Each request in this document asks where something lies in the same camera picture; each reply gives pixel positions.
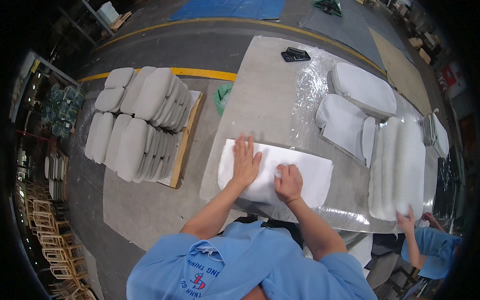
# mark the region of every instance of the yellow floor line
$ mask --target yellow floor line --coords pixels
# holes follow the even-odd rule
[[[352,50],[348,47],[345,47],[344,45],[338,43],[338,42],[335,42],[329,38],[326,38],[324,36],[319,36],[315,33],[312,33],[312,32],[309,32],[309,31],[306,31],[306,30],[303,30],[303,29],[299,29],[299,28],[295,28],[295,27],[291,27],[291,26],[287,26],[287,25],[283,25],[283,24],[278,24],[278,23],[272,23],[272,22],[267,22],[267,21],[260,21],[260,20],[253,20],[253,19],[241,19],[241,18],[202,18],[202,19],[191,19],[191,20],[181,20],[181,21],[173,21],[173,22],[169,22],[169,23],[164,23],[164,24],[159,24],[159,25],[155,25],[155,26],[151,26],[151,27],[147,27],[147,28],[143,28],[143,29],[139,29],[137,31],[134,31],[134,32],[130,32],[128,34],[125,34],[125,35],[122,35],[122,36],[119,36],[103,45],[101,45],[100,47],[96,48],[94,51],[97,51],[97,50],[100,50],[101,48],[107,46],[107,45],[110,45],[112,43],[115,43],[116,41],[118,40],[121,40],[123,38],[126,38],[126,37],[129,37],[129,36],[133,36],[135,34],[138,34],[138,33],[141,33],[141,32],[145,32],[145,31],[148,31],[148,30],[152,30],[152,29],[156,29],[156,28],[161,28],[161,27],[167,27],[167,26],[172,26],[172,25],[177,25],[177,24],[186,24],[186,23],[196,23],[196,22],[218,22],[218,21],[223,21],[223,22],[243,22],[243,23],[253,23],[253,24],[261,24],[261,25],[266,25],[266,26],[271,26],[271,27],[277,27],[277,28],[282,28],[282,29],[286,29],[286,30],[290,30],[290,31],[294,31],[294,32],[298,32],[298,33],[301,33],[301,34],[304,34],[304,35],[307,35],[307,36],[311,36],[311,37],[314,37],[316,39],[319,39],[321,41],[324,41],[326,43],[329,43],[331,45],[334,45],[358,58],[360,58],[361,60],[367,62],[368,64],[370,64],[371,66],[373,66],[374,68],[376,68],[378,71],[380,71],[383,75],[386,76],[386,73],[380,69],[374,62],[372,62],[371,60],[369,60],[368,58],[366,58],[365,56],[361,55],[360,53],[356,52],[355,50]]]
[[[237,75],[235,73],[214,71],[214,70],[203,70],[203,69],[191,69],[191,68],[171,68],[172,72],[175,75],[187,75],[187,76],[197,76],[197,77],[206,77],[213,79],[221,79],[228,81],[235,81]],[[107,78],[110,72],[100,73],[97,75],[87,76],[78,80],[78,82],[85,82],[94,79]]]

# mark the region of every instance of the table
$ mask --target table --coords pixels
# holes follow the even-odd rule
[[[311,61],[286,63],[280,52],[287,47],[307,50]],[[358,158],[320,135],[315,114],[323,97],[333,92],[329,72],[335,63],[347,62],[324,50],[280,38],[255,36],[247,49],[230,93],[205,168],[200,197],[210,201],[219,192],[217,169],[228,138],[252,132],[258,143],[270,144],[333,161],[334,170],[327,199],[313,208],[335,229],[392,233],[396,222],[373,218],[368,213],[369,169]],[[398,118],[422,115],[395,92]],[[437,182],[437,156],[427,148],[424,211],[432,211]],[[285,206],[254,203],[239,198],[235,209],[297,222]]]

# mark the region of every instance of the clear plastic sheet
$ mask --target clear plastic sheet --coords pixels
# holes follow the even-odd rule
[[[314,121],[320,101],[327,94],[335,92],[330,77],[333,66],[337,62],[345,60],[321,49],[311,47],[301,47],[301,49],[306,50],[312,59],[300,62],[297,68],[297,98],[291,115],[290,148],[298,151],[313,152],[319,156],[332,159],[335,165],[334,172],[343,173],[343,176],[332,176],[331,191],[329,191],[325,204],[314,210],[337,229],[376,233],[397,232],[396,222],[379,220],[373,218],[368,213],[366,198],[368,191],[365,191],[364,188],[368,189],[370,175],[366,167],[361,168],[360,174],[358,174],[367,179],[365,187],[355,185],[352,182],[348,184],[344,181],[339,181],[339,177],[349,181],[355,181],[355,179],[348,176],[348,169],[345,169],[344,166],[338,166],[335,156],[330,156],[328,151],[325,151],[326,143],[322,143],[322,140],[325,139],[320,135],[320,129]],[[406,118],[412,118],[415,121],[422,118],[422,115],[403,96],[396,91],[394,91],[394,95],[397,103],[397,118],[402,121]],[[377,130],[385,124],[384,121],[377,119]],[[360,162],[352,154],[345,153],[352,164]],[[436,179],[437,156],[435,151],[428,147],[425,163],[424,212],[432,211]],[[333,192],[336,186],[339,185],[350,186],[355,189],[355,195],[352,197],[346,191],[339,192],[339,189]],[[287,209],[274,209],[273,216],[278,219],[295,221],[295,217]]]

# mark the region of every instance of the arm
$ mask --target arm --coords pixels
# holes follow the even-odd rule
[[[278,165],[282,178],[275,177],[275,190],[279,199],[297,217],[305,243],[316,261],[333,252],[347,252],[343,239],[327,222],[313,212],[301,198],[303,179],[295,165]]]
[[[441,232],[445,232],[445,230],[440,226],[440,223],[435,219],[432,213],[425,213],[421,216],[421,219],[424,221],[428,221],[430,223],[430,227],[436,228]]]
[[[408,218],[397,212],[396,219],[398,221],[398,226],[405,232],[405,239],[407,240],[408,259],[410,260],[412,266],[421,270],[423,268],[423,265],[425,264],[425,261],[427,260],[427,256],[420,254],[417,241],[415,240],[415,217],[413,215],[412,208],[410,207],[408,209]]]
[[[217,235],[235,200],[257,178],[262,153],[258,152],[253,157],[252,135],[248,138],[248,146],[243,133],[240,139],[235,139],[233,154],[235,162],[232,179],[215,198],[185,223],[180,233],[190,233],[201,240]]]

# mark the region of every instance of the printed logo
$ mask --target printed logo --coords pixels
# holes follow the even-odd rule
[[[203,289],[205,287],[205,283],[201,280],[203,276],[203,273],[195,274],[195,280],[190,280],[190,282],[194,283],[192,288]]]

